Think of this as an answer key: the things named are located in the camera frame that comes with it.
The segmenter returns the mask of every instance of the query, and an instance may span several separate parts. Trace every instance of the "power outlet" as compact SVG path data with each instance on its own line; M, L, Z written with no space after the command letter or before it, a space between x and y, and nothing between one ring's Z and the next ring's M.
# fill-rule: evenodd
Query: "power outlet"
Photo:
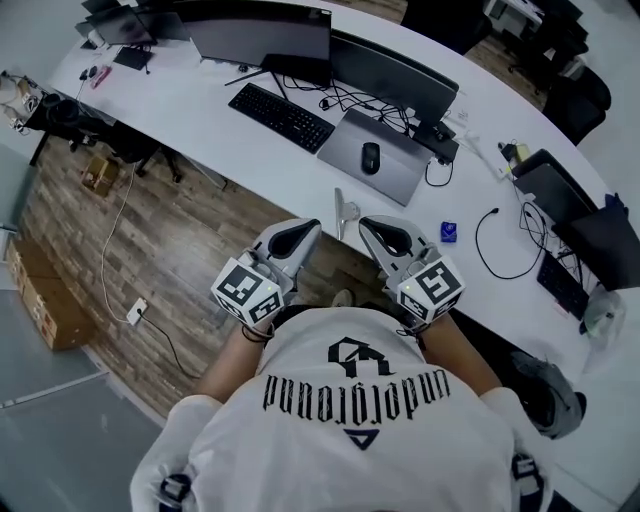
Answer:
M129 323L135 327L140 321L141 317L140 313L138 313L138 310L140 310L144 314L148 307L149 304L147 304L146 300L142 298L138 299L129 313L127 313L127 320L129 321Z

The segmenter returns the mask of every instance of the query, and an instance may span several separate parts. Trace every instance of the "gray floor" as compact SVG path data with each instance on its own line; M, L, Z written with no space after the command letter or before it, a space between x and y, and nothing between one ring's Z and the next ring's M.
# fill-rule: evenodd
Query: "gray floor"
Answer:
M159 431L106 377L0 410L0 500L11 512L131 510L131 476Z
M158 425L107 375L7 404L98 372L79 349L51 352L18 292L0 291L0 327L0 503L11 512L130 510L129 482Z

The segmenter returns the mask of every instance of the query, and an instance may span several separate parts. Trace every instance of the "sneaker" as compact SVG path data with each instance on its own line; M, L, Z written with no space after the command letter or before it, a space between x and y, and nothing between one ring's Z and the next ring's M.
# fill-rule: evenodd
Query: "sneaker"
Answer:
M356 304L356 294L348 288L340 290L331 302L332 308L352 308Z

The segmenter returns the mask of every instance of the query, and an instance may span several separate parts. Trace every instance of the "computer mouse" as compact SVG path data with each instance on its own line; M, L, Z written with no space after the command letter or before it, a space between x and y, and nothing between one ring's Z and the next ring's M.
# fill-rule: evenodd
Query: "computer mouse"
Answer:
M362 171L365 174L375 174L380 170L380 146L375 142L365 142L362 145Z

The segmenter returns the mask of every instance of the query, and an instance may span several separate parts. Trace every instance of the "curved desk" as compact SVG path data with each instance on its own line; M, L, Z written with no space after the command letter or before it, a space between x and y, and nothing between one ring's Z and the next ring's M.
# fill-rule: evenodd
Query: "curved desk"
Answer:
M386 20L338 5L314 0L300 2L333 12L333 27L374 41L404 54L460 85L469 102L468 128L483 141L497 144L517 139L531 151L546 148L565 166L598 206L604 205L605 184L587 160L525 99L464 57L417 33ZM62 61L50 84L75 97L80 73L108 64L116 49L103 55L79 49ZM342 171L318 160L275 132L229 108L244 87L223 84L237 76L237 66L200 62L191 43L165 42L153 49L150 75L114 65L96 89L85 87L80 100L149 135L170 148L219 172L299 217L317 218L335 236L334 188L346 201L356 202L362 215L394 215L411 220L433 241L440 223L458 223L458 242L441 245L462 273L467 290L458 308L530 354L557 364L564 375L578 381L589 355L588 341L578 333L578 321L563 314L554 299L536 282L537 268L513 281L492 277L483 266L474 242L482 215L494 207L500 214L482 227L480 244L485 258L503 275L526 270L537 247L519 229L520 204L509 181L498 182L473 153L458 151L451 183L432 188L421 182L406 208ZM270 75L254 83L278 94ZM339 108L318 108L320 92L287 90L289 99L337 125ZM430 171L436 182L440 174ZM357 224L347 225L344 243L367 254Z

